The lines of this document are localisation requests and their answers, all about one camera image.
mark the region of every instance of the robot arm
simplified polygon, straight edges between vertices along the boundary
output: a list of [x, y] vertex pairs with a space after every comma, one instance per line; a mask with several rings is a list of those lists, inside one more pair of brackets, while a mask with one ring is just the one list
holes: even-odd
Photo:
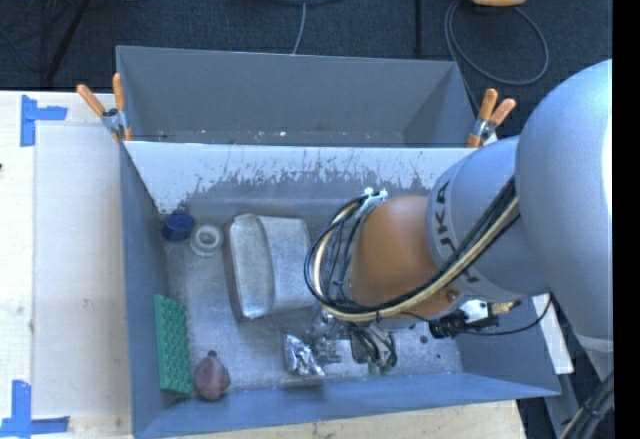
[[[337, 320], [383, 330], [451, 316], [477, 298], [551, 292], [604, 379], [613, 369], [611, 144], [605, 61], [552, 91], [520, 136], [450, 167], [428, 197], [383, 199], [366, 214], [367, 196], [345, 206], [310, 251], [308, 285]], [[320, 260], [357, 213], [332, 294]]]

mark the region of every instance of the bin floor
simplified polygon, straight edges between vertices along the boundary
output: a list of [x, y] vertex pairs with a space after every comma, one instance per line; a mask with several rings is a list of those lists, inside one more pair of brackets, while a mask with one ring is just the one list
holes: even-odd
[[[283, 329], [301, 337], [311, 324], [311, 308], [238, 321], [231, 310], [222, 253], [209, 258], [195, 254], [188, 241], [166, 242], [170, 297], [187, 313], [191, 367], [195, 371], [209, 350], [215, 350], [229, 369], [231, 387], [239, 391], [263, 387], [294, 387], [335, 379], [368, 378], [366, 364], [351, 357], [347, 340], [339, 341], [339, 363], [324, 367], [325, 377], [300, 377], [287, 372], [282, 351]], [[393, 377], [462, 371], [455, 340], [434, 339], [428, 325], [394, 334], [398, 364]]]

